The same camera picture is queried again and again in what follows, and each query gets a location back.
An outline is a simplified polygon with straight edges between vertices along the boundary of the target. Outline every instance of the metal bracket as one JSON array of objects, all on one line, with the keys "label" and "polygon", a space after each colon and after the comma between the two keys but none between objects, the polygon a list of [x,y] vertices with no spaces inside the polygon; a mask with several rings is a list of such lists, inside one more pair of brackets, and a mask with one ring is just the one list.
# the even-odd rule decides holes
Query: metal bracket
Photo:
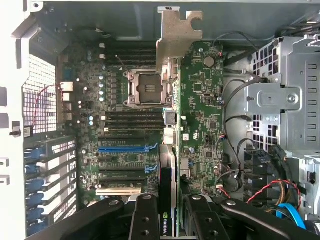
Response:
[{"label": "metal bracket", "polygon": [[180,19],[179,11],[163,11],[161,39],[156,42],[156,71],[162,72],[163,64],[168,64],[168,58],[183,58],[193,42],[203,37],[201,30],[191,26],[195,19],[202,20],[202,11],[187,11],[186,20]]},{"label": "metal bracket", "polygon": [[301,93],[298,87],[281,88],[278,83],[253,84],[245,88],[245,111],[257,115],[276,115],[281,110],[299,110]]}]

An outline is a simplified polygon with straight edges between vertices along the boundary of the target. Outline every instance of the silver metal panel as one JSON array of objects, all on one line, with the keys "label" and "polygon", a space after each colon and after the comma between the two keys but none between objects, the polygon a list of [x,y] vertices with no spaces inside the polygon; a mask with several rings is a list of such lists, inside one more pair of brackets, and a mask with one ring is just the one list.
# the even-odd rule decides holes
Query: silver metal panel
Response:
[{"label": "silver metal panel", "polygon": [[[310,16],[318,14],[320,5],[311,3],[320,2],[318,0],[201,3],[198,1],[179,3],[52,1],[35,15],[38,22],[44,23],[50,32],[59,29],[60,35],[66,30],[71,37],[96,39],[100,37],[98,33],[76,32],[76,28],[98,27],[121,41],[157,41],[161,38],[161,14],[158,13],[158,7],[180,7],[183,15],[187,11],[203,11],[203,21],[194,22],[192,27],[195,30],[203,30],[204,40],[215,39],[230,31],[242,31],[266,41],[272,39],[278,27],[292,24],[300,19],[309,19]],[[235,44],[246,43],[238,35],[230,35],[225,40]]]}]

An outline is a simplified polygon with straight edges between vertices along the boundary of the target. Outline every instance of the metal bracket cutout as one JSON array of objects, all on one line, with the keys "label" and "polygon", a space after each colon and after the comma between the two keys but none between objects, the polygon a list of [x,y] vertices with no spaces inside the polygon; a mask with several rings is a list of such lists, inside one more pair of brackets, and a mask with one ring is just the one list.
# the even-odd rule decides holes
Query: metal bracket cutout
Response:
[{"label": "metal bracket cutout", "polygon": [[161,73],[162,65],[168,64],[168,58],[183,58],[193,42],[203,37],[201,30],[191,26],[195,19],[203,20],[202,11],[187,11],[186,20],[180,19],[179,11],[163,11],[161,39],[156,42],[156,71]]}]

